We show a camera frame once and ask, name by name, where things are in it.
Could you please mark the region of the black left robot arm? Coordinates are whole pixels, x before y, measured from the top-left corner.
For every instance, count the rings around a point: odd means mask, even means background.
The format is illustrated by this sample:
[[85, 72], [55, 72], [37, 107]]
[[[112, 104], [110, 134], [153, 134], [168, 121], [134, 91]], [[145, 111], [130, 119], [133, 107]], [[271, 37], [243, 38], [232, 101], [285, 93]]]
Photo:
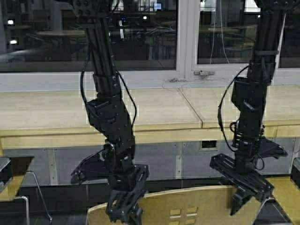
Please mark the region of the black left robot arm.
[[123, 79], [116, 69], [109, 37], [109, 0], [72, 0], [70, 5], [82, 25], [93, 65], [97, 96], [88, 100], [81, 91], [88, 121], [105, 136], [102, 150], [86, 157], [72, 172], [72, 183], [107, 179], [110, 193], [106, 214], [111, 222], [142, 223], [138, 202], [146, 193], [147, 165], [135, 164], [134, 122], [123, 101]]

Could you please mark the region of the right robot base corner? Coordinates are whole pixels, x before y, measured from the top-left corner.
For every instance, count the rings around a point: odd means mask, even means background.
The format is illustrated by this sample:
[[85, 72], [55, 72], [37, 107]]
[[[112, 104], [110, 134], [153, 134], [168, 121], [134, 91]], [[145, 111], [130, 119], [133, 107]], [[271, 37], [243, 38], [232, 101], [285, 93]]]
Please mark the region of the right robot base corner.
[[297, 187], [300, 187], [300, 158], [296, 157], [293, 160], [291, 180], [295, 183]]

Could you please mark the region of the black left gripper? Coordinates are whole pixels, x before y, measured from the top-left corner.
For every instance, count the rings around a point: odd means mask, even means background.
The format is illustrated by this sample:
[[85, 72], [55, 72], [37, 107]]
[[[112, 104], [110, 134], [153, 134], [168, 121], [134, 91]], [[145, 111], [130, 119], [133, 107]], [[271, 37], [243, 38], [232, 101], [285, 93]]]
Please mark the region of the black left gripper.
[[111, 192], [106, 207], [109, 220], [118, 220], [127, 225], [142, 225], [143, 209], [139, 200], [146, 192], [149, 167], [134, 164], [131, 154], [117, 155], [115, 150], [105, 146], [102, 150], [87, 156], [71, 173], [71, 184], [106, 179]]

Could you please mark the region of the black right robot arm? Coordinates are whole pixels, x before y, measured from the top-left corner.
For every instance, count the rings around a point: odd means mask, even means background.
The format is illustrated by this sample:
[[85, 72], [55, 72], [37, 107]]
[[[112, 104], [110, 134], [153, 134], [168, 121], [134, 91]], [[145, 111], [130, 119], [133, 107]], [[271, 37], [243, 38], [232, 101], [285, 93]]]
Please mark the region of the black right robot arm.
[[252, 57], [245, 67], [247, 75], [236, 75], [231, 82], [232, 103], [240, 112], [239, 118], [229, 126], [233, 139], [228, 147], [234, 157], [217, 154], [210, 161], [211, 168], [236, 186], [231, 215], [251, 198], [264, 202], [272, 196], [274, 186], [259, 173], [258, 161], [288, 155], [283, 147], [264, 136], [263, 116], [268, 87], [275, 73], [284, 16], [299, 5], [299, 1], [258, 0], [256, 5], [261, 17]]

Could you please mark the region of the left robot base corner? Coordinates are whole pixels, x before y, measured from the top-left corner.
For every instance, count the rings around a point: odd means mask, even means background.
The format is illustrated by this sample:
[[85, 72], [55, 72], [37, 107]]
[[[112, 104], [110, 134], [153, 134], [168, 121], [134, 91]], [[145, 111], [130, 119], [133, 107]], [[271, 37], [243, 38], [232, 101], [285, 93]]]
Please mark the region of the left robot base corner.
[[12, 160], [9, 157], [0, 158], [0, 191], [2, 192], [12, 180]]

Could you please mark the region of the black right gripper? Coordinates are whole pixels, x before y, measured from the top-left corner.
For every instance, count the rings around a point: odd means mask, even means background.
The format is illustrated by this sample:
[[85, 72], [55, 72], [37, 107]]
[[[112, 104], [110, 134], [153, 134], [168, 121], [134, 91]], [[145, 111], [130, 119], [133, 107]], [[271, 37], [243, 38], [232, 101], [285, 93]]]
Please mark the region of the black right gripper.
[[251, 157], [237, 149], [234, 152], [235, 158], [220, 153], [212, 156], [210, 167], [220, 172], [226, 179], [237, 186], [237, 190], [232, 197], [232, 208], [230, 215], [235, 215], [242, 206], [248, 201], [249, 203], [259, 202], [262, 204], [267, 200], [274, 190], [259, 171], [264, 169], [265, 163], [258, 168], [258, 160], [263, 161], [265, 158], [279, 159], [287, 157], [288, 153], [279, 144], [265, 138], [259, 138], [259, 141], [253, 145], [256, 152]]

